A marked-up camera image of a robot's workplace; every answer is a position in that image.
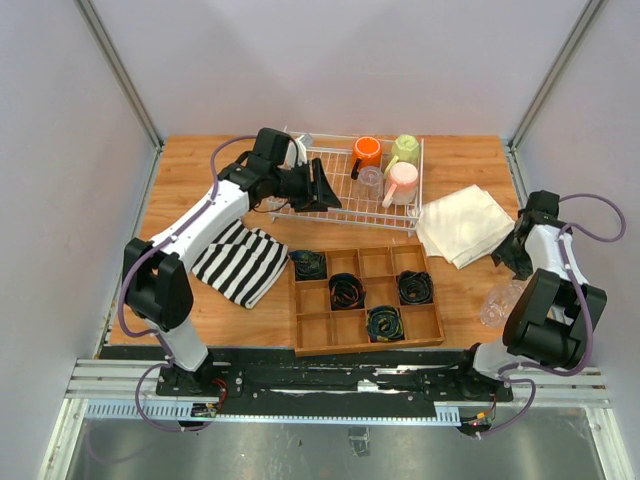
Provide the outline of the orange enamel mug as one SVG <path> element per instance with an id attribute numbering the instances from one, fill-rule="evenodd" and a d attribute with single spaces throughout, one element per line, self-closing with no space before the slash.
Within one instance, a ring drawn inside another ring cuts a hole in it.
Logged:
<path id="1" fill-rule="evenodd" d="M 378 139 L 371 136 L 359 137 L 352 148 L 351 179 L 356 180 L 365 167 L 379 168 L 381 158 L 382 146 Z"/>

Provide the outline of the yellow-green mug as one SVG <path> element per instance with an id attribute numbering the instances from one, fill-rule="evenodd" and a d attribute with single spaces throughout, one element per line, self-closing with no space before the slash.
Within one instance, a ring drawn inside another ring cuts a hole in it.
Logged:
<path id="1" fill-rule="evenodd" d="M 399 135 L 393 142 L 391 147 L 391 157 L 384 170 L 384 176 L 387 177 L 391 171 L 391 168 L 400 162 L 412 164 L 414 167 L 419 167 L 419 160 L 421 154 L 420 143 L 417 138 L 409 134 Z"/>

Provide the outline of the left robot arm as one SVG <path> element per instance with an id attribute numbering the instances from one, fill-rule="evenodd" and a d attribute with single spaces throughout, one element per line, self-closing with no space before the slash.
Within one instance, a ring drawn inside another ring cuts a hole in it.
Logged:
<path id="1" fill-rule="evenodd" d="M 204 365 L 208 349 L 190 319 L 194 297 L 188 274 L 197 258 L 250 210 L 267 198 L 295 212 L 326 212 L 341 205 L 320 159 L 308 159 L 308 136 L 298 138 L 263 127 L 253 147 L 222 170 L 213 170 L 207 193 L 178 221 L 124 249 L 117 316 L 130 308 L 163 346 L 169 365 L 181 369 L 179 383 L 190 394 L 207 393 L 214 371 Z"/>

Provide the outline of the pink white mug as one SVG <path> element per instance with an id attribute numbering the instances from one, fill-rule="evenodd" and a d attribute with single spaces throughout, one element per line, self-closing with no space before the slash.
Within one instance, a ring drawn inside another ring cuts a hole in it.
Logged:
<path id="1" fill-rule="evenodd" d="M 404 206 L 413 201 L 419 181 L 419 172 L 415 165 L 403 161 L 395 162 L 385 170 L 384 176 L 383 208 L 389 208 L 391 205 Z"/>

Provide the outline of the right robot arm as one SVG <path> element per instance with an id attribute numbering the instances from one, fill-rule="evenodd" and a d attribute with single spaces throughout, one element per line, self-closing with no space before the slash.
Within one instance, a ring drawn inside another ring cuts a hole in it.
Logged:
<path id="1" fill-rule="evenodd" d="M 505 381 L 520 367 L 568 377 L 589 362 L 607 295 L 581 273 L 572 251 L 573 227 L 559 218 L 560 202 L 555 193 L 531 193 L 514 229 L 491 254 L 527 286 L 502 337 L 465 351 L 468 364 L 452 377 L 463 399 L 477 399 L 489 381 Z"/>

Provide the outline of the clear plastic cup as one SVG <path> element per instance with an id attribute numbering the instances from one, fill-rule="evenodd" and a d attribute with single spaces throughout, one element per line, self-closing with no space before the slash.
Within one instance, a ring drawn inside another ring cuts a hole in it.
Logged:
<path id="1" fill-rule="evenodd" d="M 511 281 L 492 288 L 480 310 L 480 321 L 489 327 L 502 327 L 524 292 L 526 284 Z"/>
<path id="2" fill-rule="evenodd" d="M 359 171 L 356 180 L 358 199 L 379 201 L 384 191 L 384 176 L 378 167 L 367 166 Z"/>

